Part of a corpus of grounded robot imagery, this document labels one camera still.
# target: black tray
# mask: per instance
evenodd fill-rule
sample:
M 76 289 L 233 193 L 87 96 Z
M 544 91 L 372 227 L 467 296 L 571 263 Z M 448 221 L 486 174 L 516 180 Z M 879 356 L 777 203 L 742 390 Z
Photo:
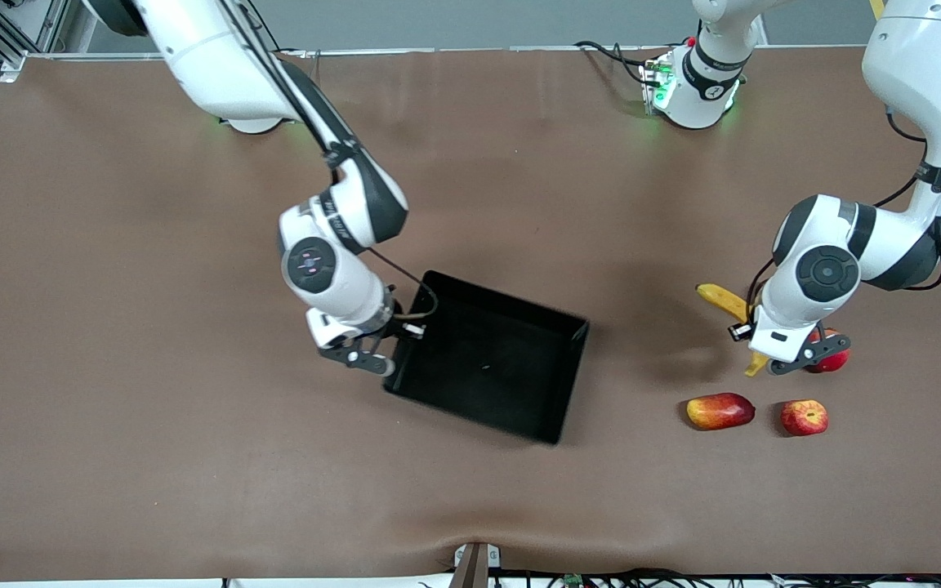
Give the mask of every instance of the black tray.
M 399 340 L 384 390 L 490 427 L 557 443 L 590 324 L 435 271 L 419 341 Z M 421 287 L 411 313 L 429 311 Z

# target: black cable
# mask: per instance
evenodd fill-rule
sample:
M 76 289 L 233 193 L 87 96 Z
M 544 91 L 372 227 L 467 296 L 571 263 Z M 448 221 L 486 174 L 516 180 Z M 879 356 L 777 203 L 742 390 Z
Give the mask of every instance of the black cable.
M 888 118 L 888 124 L 892 126 L 892 130 L 896 131 L 900 137 L 904 139 L 910 139 L 910 141 L 917 141 L 919 144 L 926 144 L 927 139 L 925 137 L 918 137 L 917 135 L 911 135 L 903 129 L 899 129 L 899 125 L 895 123 L 895 113 L 891 108 L 885 107 L 885 116 Z
M 634 78 L 635 82 L 641 83 L 643 86 L 650 86 L 653 88 L 660 87 L 660 82 L 653 82 L 650 81 L 650 79 L 639 77 L 639 75 L 635 73 L 634 70 L 631 70 L 631 64 L 630 62 L 627 62 L 627 57 L 623 55 L 623 49 L 620 48 L 619 43 L 612 45 L 612 48 L 616 50 L 616 55 L 619 56 L 620 63 L 623 63 L 623 69 L 627 71 L 627 75 L 630 75 L 631 78 Z
M 617 62 L 623 64 L 623 69 L 627 71 L 627 75 L 630 75 L 631 78 L 634 78 L 635 82 L 643 83 L 643 85 L 650 86 L 651 88 L 660 87 L 660 83 L 653 82 L 651 81 L 651 79 L 643 79 L 642 77 L 639 77 L 639 75 L 635 73 L 634 70 L 631 70 L 631 65 L 635 67 L 641 67 L 645 65 L 645 62 L 643 60 L 627 59 L 627 56 L 623 55 L 623 49 L 619 46 L 619 43 L 616 43 L 615 45 L 613 45 L 612 51 L 609 51 L 609 49 L 606 49 L 605 47 L 602 47 L 601 45 L 593 41 L 580 41 L 579 43 L 576 43 L 575 46 L 580 47 L 580 48 L 590 47 L 593 49 L 597 49 L 598 52 L 600 52 L 602 56 L 606 56 L 610 60 L 616 60 Z
M 903 184 L 903 187 L 901 187 L 901 189 L 895 190 L 891 194 L 891 196 L 889 196 L 888 198 L 884 198 L 884 200 L 875 202 L 873 204 L 874 208 L 881 208 L 881 206 L 884 206 L 888 204 L 889 202 L 895 200 L 896 198 L 903 196 L 903 194 L 907 193 L 907 190 L 910 189 L 910 186 L 914 185 L 916 181 L 917 181 L 917 178 L 914 176 L 911 176 L 910 179 L 907 180 L 907 183 Z
M 925 286 L 905 287 L 904 290 L 910 290 L 911 292 L 925 292 L 927 290 L 936 289 L 941 283 L 941 234 L 939 234 L 938 220 L 935 220 L 933 223 L 931 223 L 931 239 L 934 241 L 934 250 L 939 256 L 939 277 L 935 278 L 934 282 L 925 284 Z
M 769 260 L 761 266 L 761 269 L 754 274 L 754 279 L 751 280 L 750 287 L 747 288 L 747 324 L 750 325 L 752 331 L 757 324 L 754 320 L 754 296 L 757 295 L 757 283 L 761 281 L 761 275 L 768 270 L 768 268 L 772 267 L 774 263 L 776 263 L 774 258 L 769 258 Z
M 575 47 L 589 47 L 591 49 L 597 49 L 598 52 L 600 52 L 602 56 L 606 56 L 610 60 L 616 60 L 617 62 L 618 60 L 621 60 L 620 57 L 616 55 L 616 53 L 611 52 L 611 50 L 606 49 L 604 46 L 601 46 L 593 41 L 580 41 L 579 43 L 574 44 L 574 46 Z M 613 46 L 613 49 L 615 49 L 615 47 L 619 47 L 619 43 L 616 43 L 616 45 Z M 645 65 L 645 62 L 643 62 L 642 60 L 628 60 L 628 59 L 625 59 L 625 57 L 624 59 L 622 59 L 622 62 L 631 64 L 631 65 L 639 65 L 639 66 Z
M 256 19 L 261 22 L 261 27 L 264 27 L 264 30 L 268 34 L 268 37 L 271 38 L 271 42 L 275 44 L 275 51 L 280 51 L 281 47 L 278 45 L 277 38 L 274 38 L 274 34 L 271 33 L 271 27 L 268 26 L 268 21 L 264 20 L 264 16 L 261 16 L 261 12 L 257 10 L 256 4 L 253 3 L 253 0 L 246 0 L 246 3 L 249 3 L 250 7 L 253 8 L 254 14 L 256 14 Z
M 224 14 L 227 15 L 229 19 L 231 19 L 231 23 L 234 25 L 235 29 L 239 31 L 240 36 L 242 36 L 243 41 L 245 41 L 246 45 L 249 47 L 250 52 L 253 53 L 254 59 L 256 59 L 257 63 L 261 64 L 261 67 L 264 68 L 266 74 L 268 74 L 268 77 L 270 77 L 271 81 L 275 83 L 278 91 L 283 94 L 285 100 L 287 100 L 288 103 L 292 106 L 292 110 L 295 110 L 300 118 L 304 120 L 304 122 L 307 122 L 307 131 L 310 131 L 310 136 L 314 138 L 314 142 L 317 142 L 318 147 L 322 150 L 322 152 L 328 153 L 330 150 L 329 146 L 325 145 L 325 140 L 322 139 L 321 133 L 319 133 L 317 129 L 314 129 L 314 124 L 310 123 L 310 119 L 307 117 L 307 112 L 303 110 L 303 107 L 300 105 L 300 101 L 297 99 L 295 94 L 292 93 L 292 89 L 288 86 L 288 83 L 285 82 L 283 75 L 281 75 L 281 73 L 278 71 L 278 68 L 275 66 L 275 64 L 272 63 L 271 60 L 265 60 L 264 56 L 256 51 L 253 40 L 249 37 L 249 34 L 246 34 L 246 30 L 242 29 L 242 24 L 239 23 L 238 15 L 235 15 L 234 12 L 231 11 L 231 7 L 229 7 L 227 2 L 225 2 L 225 0 L 216 0 L 216 4 L 219 5 Z M 243 11 L 243 15 L 246 16 L 246 22 L 249 24 L 249 26 L 254 26 L 252 16 L 249 14 L 249 11 Z M 259 44 L 261 44 L 261 48 L 264 48 L 266 52 L 264 42 L 261 41 L 261 38 L 257 37 L 256 40 Z M 329 175 L 332 178 L 333 185 L 340 182 L 340 174 L 338 171 L 329 170 Z
M 369 247 L 367 251 L 369 253 L 372 253 L 376 257 L 380 257 L 381 261 L 384 261 L 385 264 L 388 264 L 390 267 L 395 268 L 395 270 L 402 273 L 402 275 L 406 276 L 406 278 L 413 280 L 413 282 L 415 283 L 418 283 L 419 287 L 422 287 L 423 291 L 425 291 L 426 294 L 428 294 L 433 301 L 433 304 L 430 305 L 430 311 L 426 311 L 425 313 L 395 315 L 395 318 L 402 319 L 402 320 L 421 319 L 421 318 L 429 317 L 433 315 L 433 313 L 436 313 L 438 311 L 438 305 L 439 305 L 438 295 L 434 292 L 434 289 L 432 289 L 432 287 L 428 286 L 428 284 L 423 283 L 423 280 L 416 278 L 416 276 L 414 275 L 411 275 L 411 273 L 409 273 L 405 268 L 403 268 L 402 265 L 397 265 L 395 264 L 394 261 L 388 260 L 388 258 L 385 257 L 384 254 L 380 253 L 380 251 L 377 251 L 376 249 L 373 249 L 371 247 Z

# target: red apple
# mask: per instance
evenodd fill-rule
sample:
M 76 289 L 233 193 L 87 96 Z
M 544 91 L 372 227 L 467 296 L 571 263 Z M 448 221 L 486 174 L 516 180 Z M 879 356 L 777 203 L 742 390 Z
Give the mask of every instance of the red apple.
M 705 431 L 746 425 L 754 420 L 754 405 L 733 392 L 690 399 L 686 410 L 692 424 Z
M 826 338 L 829 339 L 834 335 L 840 335 L 839 332 L 832 330 L 832 328 L 827 328 Z M 809 343 L 815 343 L 818 341 L 818 332 L 812 331 L 811 335 L 808 336 Z M 815 365 L 806 365 L 804 366 L 807 372 L 812 373 L 823 373 L 823 372 L 836 372 L 839 369 L 843 368 L 845 364 L 848 363 L 848 357 L 852 355 L 852 350 L 843 350 L 837 351 L 828 358 L 822 358 Z
M 813 399 L 796 399 L 783 405 L 780 413 L 783 428 L 791 435 L 803 438 L 806 435 L 816 435 L 826 430 L 830 418 L 826 414 L 826 407 Z

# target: banana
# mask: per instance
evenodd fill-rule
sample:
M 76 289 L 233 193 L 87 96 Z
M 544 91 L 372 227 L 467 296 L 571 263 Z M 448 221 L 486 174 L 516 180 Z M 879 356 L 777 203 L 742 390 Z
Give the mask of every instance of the banana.
M 740 323 L 747 322 L 747 302 L 728 289 L 725 289 L 725 287 L 717 286 L 716 283 L 701 283 L 695 287 L 695 293 L 699 294 L 699 297 L 704 301 L 708 301 L 711 305 L 717 306 L 718 309 L 728 313 Z M 750 365 L 748 365 L 747 370 L 743 372 L 743 375 L 747 377 L 757 376 L 758 372 L 765 369 L 765 365 L 769 363 L 768 356 L 759 354 L 757 351 L 752 351 L 752 353 Z
M 740 323 L 747 322 L 747 302 L 716 283 L 701 283 L 695 287 L 695 293 L 704 301 L 717 306 Z
M 750 365 L 747 365 L 747 370 L 743 372 L 743 375 L 746 377 L 757 376 L 762 369 L 765 369 L 765 365 L 769 365 L 769 356 L 765 354 L 759 354 L 757 351 L 752 351 L 750 356 Z

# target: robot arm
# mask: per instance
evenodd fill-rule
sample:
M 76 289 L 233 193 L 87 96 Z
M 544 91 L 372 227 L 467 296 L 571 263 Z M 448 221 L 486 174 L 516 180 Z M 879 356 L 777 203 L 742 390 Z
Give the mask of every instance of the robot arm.
M 778 360 L 774 368 L 813 361 L 809 335 L 860 282 L 915 287 L 941 258 L 941 0 L 889 1 L 867 44 L 863 77 L 923 131 L 925 157 L 904 212 L 826 194 L 789 212 L 773 246 L 778 268 L 761 289 L 750 332 L 751 349 Z
M 374 346 L 352 343 L 417 330 L 392 323 L 390 290 L 358 254 L 399 234 L 408 204 L 328 98 L 300 68 L 266 50 L 236 0 L 85 1 L 101 8 L 94 10 L 101 19 L 105 7 L 126 8 L 114 14 L 128 18 L 127 30 L 146 30 L 187 96 L 234 129 L 264 133 L 283 120 L 307 124 L 332 183 L 279 218 L 283 279 L 311 306 L 307 324 L 323 356 L 380 375 L 391 371 Z
M 791 0 L 692 0 L 702 27 L 694 45 L 658 57 L 646 81 L 646 104 L 688 129 L 717 123 L 732 107 L 739 74 L 758 41 L 755 19 Z

